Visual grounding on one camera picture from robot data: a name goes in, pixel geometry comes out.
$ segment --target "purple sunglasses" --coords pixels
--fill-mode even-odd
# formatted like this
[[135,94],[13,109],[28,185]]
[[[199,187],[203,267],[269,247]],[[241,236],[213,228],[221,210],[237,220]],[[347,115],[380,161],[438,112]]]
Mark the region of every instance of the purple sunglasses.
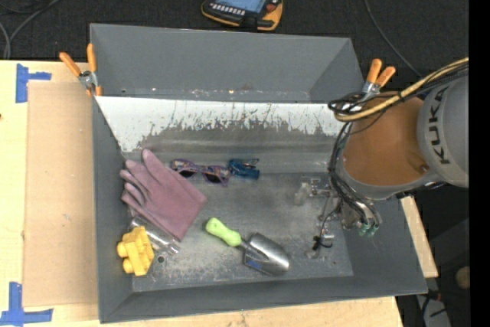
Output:
[[174,159],[170,168],[185,178],[191,178],[196,173],[201,173],[207,182],[227,186],[231,172],[228,168],[218,165],[197,165],[187,159]]

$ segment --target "green handle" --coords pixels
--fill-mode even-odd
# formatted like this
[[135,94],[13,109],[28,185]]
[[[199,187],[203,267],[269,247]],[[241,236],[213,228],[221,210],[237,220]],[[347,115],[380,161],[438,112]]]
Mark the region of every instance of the green handle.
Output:
[[242,237],[240,236],[240,233],[227,228],[217,218],[211,218],[207,222],[206,231],[216,237],[219,237],[230,247],[238,247],[240,244],[242,244]]

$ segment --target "gray bin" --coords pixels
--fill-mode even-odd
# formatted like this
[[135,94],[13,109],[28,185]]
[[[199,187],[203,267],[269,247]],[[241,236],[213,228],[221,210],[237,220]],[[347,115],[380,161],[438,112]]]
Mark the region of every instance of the gray bin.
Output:
[[[285,116],[267,113],[247,126],[242,121],[229,122],[229,127],[209,123],[189,128],[174,121],[173,126],[167,123],[148,132],[148,124],[154,126],[164,117],[156,113],[182,103],[189,104],[179,112],[180,120],[196,108],[215,110],[219,103],[242,110],[242,120],[243,113],[254,108],[286,108],[301,113],[296,121],[308,125],[325,112],[329,100],[362,88],[350,39],[92,24],[90,42],[104,92],[93,100],[101,322],[426,292],[396,199],[377,203],[384,222],[372,238],[332,222],[334,246],[322,250],[317,259],[305,256],[324,201],[309,198],[295,206],[293,195],[304,178],[314,176],[327,183],[334,120],[327,117],[326,127],[311,132],[291,127]],[[134,132],[143,137],[126,145],[124,135]],[[139,159],[145,147],[163,162],[258,158],[261,173],[259,181],[232,179],[226,188],[196,181],[208,203],[181,242],[180,252],[164,263],[154,261],[146,276],[136,277],[124,273],[116,254],[116,243],[129,224],[127,208],[119,199],[119,170],[125,159]],[[211,216],[244,238],[257,231],[280,243],[291,256],[288,273],[271,277],[245,267],[239,250],[204,231],[203,223]]]

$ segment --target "yellow lego brick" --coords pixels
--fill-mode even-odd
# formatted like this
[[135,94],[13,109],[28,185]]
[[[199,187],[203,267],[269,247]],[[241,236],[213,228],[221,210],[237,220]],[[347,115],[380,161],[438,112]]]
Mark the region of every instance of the yellow lego brick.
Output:
[[128,274],[145,275],[155,254],[144,226],[135,227],[122,236],[117,244],[117,254],[124,258],[122,268]]

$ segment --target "rubber glove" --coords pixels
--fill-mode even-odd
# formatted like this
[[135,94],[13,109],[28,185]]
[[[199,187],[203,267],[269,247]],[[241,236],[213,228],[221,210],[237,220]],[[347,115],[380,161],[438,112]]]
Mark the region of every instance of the rubber glove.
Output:
[[156,227],[182,240],[207,198],[177,172],[165,167],[149,150],[143,163],[126,161],[120,176],[126,180],[121,199]]

